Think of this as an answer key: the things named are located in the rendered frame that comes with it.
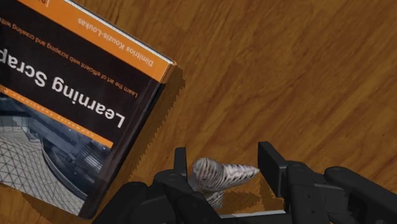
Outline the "black and orange book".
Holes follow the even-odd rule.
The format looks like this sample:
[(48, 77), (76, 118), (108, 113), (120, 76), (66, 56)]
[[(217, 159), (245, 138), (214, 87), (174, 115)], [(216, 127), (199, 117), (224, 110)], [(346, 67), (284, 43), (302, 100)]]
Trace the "black and orange book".
[(93, 218), (176, 67), (74, 0), (0, 0), (0, 183)]

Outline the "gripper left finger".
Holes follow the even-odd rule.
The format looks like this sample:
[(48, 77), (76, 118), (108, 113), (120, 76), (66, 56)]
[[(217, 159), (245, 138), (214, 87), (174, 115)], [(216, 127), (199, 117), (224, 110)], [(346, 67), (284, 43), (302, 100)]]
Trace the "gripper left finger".
[(188, 184), (186, 148), (174, 152), (174, 167), (155, 174), (150, 186), (125, 183), (93, 224), (222, 224), (204, 196)]

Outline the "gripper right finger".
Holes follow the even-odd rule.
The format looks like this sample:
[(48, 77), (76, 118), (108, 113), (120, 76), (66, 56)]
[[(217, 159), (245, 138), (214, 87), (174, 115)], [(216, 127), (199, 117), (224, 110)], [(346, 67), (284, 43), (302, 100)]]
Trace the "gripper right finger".
[(320, 174), (264, 141), (258, 168), (293, 224), (397, 224), (397, 194), (346, 167)]

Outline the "grey striped cone-shaped object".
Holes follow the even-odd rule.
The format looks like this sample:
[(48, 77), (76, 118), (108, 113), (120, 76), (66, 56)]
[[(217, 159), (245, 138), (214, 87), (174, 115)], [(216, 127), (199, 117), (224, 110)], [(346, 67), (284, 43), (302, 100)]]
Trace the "grey striped cone-shaped object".
[(223, 164), (213, 158), (199, 158), (192, 166), (188, 184), (201, 193), (214, 209), (223, 206), (225, 190), (243, 185), (252, 180), (259, 169), (252, 165)]

